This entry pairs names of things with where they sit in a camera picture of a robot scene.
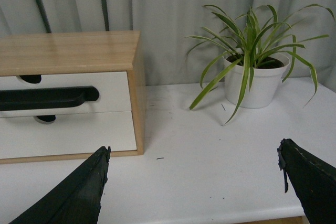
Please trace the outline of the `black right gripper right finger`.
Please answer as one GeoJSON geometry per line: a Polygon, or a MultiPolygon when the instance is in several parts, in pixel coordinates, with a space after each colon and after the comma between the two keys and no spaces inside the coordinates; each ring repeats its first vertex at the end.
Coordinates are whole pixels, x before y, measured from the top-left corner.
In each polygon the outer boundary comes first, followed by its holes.
{"type": "Polygon", "coordinates": [[[285,192],[291,182],[309,223],[335,223],[335,167],[283,139],[277,148],[285,192]]]}

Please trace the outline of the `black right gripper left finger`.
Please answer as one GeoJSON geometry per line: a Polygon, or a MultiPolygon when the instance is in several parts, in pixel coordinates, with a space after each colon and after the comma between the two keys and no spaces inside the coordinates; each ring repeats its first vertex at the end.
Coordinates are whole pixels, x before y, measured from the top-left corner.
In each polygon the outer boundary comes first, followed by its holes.
{"type": "Polygon", "coordinates": [[[97,223],[110,152],[100,147],[11,223],[97,223]]]}

